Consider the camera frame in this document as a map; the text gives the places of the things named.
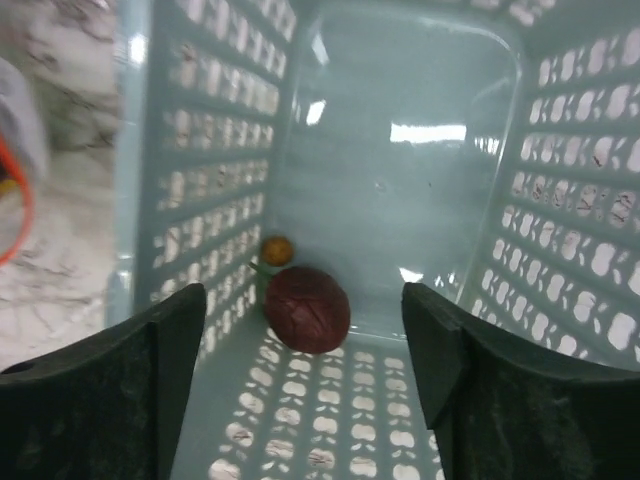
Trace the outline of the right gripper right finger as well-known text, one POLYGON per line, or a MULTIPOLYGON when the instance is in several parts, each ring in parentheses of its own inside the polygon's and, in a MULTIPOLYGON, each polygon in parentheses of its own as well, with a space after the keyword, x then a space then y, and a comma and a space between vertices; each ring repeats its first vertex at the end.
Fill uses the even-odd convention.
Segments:
POLYGON ((635 479, 639 376, 541 347, 420 283, 402 320, 448 479, 635 479))

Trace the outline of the reddish brown fruit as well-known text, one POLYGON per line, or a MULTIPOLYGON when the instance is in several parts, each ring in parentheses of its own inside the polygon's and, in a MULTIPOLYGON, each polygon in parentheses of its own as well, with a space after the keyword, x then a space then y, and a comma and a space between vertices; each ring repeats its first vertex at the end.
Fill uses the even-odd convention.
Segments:
POLYGON ((271 277, 263 311, 283 344, 314 355, 340 347, 351 323, 342 287, 326 272, 307 266, 289 267, 271 277))

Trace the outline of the clear orange-zipper bag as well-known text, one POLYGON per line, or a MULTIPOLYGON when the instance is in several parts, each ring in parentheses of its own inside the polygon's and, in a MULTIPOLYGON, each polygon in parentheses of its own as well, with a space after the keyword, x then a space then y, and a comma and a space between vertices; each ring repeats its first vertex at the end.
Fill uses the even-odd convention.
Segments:
POLYGON ((46 129, 31 82, 1 60, 1 262, 27 240, 35 217, 36 189, 49 170, 46 129))

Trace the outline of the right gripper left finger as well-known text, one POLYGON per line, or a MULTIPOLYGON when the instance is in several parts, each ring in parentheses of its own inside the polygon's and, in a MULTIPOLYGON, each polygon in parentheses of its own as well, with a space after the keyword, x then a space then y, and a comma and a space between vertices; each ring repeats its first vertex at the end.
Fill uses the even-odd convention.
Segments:
POLYGON ((167 479, 203 332, 191 284, 1 373, 4 479, 167 479))

